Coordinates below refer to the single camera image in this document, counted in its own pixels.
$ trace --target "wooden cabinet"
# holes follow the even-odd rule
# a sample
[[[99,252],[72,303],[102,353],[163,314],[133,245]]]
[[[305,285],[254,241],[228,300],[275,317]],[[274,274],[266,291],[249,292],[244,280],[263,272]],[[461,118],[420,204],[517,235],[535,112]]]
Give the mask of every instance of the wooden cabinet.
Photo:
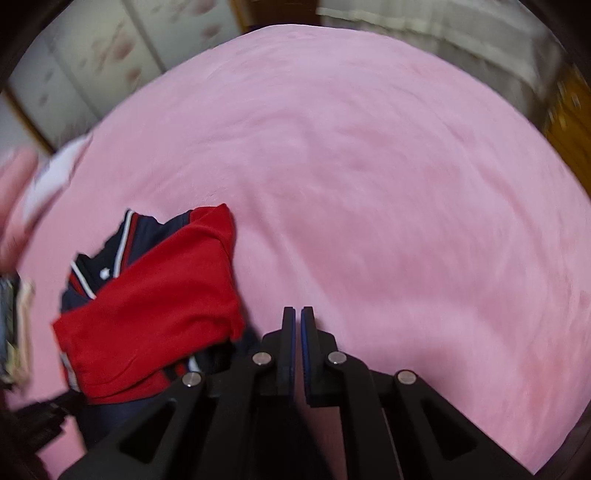
[[[558,83],[544,134],[591,195],[591,90],[576,69]]]

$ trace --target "white cloth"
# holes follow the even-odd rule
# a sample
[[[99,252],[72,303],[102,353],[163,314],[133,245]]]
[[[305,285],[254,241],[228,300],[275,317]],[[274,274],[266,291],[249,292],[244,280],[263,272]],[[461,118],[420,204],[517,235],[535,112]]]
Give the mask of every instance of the white cloth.
[[[60,149],[41,170],[26,193],[23,223],[33,224],[55,195],[69,185],[70,179],[92,135],[78,137]]]
[[[518,0],[320,0],[327,27],[404,40],[470,73],[539,123],[565,53]]]

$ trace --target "white stripe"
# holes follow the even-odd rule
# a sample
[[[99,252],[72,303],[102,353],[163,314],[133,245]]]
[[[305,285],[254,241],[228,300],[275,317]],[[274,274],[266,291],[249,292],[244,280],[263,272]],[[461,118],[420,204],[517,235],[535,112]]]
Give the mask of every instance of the white stripe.
[[[115,265],[113,267],[113,278],[119,277],[121,273],[121,262],[123,261],[123,252],[125,252],[125,244],[127,243],[127,236],[129,235],[129,225],[131,224],[131,216],[134,214],[133,210],[127,210],[125,214],[125,226],[123,228],[123,235],[121,236],[121,243],[115,257]]]
[[[86,294],[91,298],[91,299],[95,299],[96,295],[95,293],[90,289],[88,283],[86,282],[86,279],[84,278],[84,275],[82,275],[82,272],[78,269],[78,265],[76,265],[75,262],[70,262],[70,265],[72,266],[72,270],[74,271],[74,273],[76,274],[76,277],[78,277],[78,280],[80,280],[80,285],[82,285],[82,288],[84,289],[84,291],[86,292]]]
[[[64,367],[66,367],[66,370],[68,372],[68,384],[70,385],[70,388],[79,392],[80,387],[78,386],[78,379],[76,378],[76,374],[74,373],[74,369],[72,368],[70,359],[64,352],[60,353],[60,357],[62,363],[64,364]]]
[[[201,369],[199,365],[197,365],[197,361],[195,360],[194,356],[189,357],[189,365],[188,365],[190,372],[199,372],[201,373]]]

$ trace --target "wall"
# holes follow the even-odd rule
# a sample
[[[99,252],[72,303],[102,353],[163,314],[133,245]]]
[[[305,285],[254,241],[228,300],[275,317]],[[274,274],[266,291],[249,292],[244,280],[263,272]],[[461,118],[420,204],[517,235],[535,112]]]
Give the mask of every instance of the wall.
[[[20,145],[31,145],[39,150],[40,157],[46,158],[47,156],[43,148],[19,120],[9,105],[6,95],[2,93],[0,94],[0,156]]]
[[[31,44],[9,86],[59,148],[179,63],[244,26],[234,0],[74,0]]]

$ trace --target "bed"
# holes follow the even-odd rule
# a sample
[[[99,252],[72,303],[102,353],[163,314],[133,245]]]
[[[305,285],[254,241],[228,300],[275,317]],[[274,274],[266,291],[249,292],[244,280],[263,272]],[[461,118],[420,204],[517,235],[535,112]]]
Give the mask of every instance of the bed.
[[[64,388],[50,323],[77,252],[96,252],[128,207],[162,221],[222,202],[259,332],[286,305],[314,306],[340,348],[417,371],[533,472],[577,424],[591,398],[580,184],[516,110],[444,61],[296,25],[193,58],[94,129],[22,259],[37,285],[34,381],[12,404]],[[342,478],[335,424],[306,415]],[[82,453],[69,424],[41,457],[58,475]]]

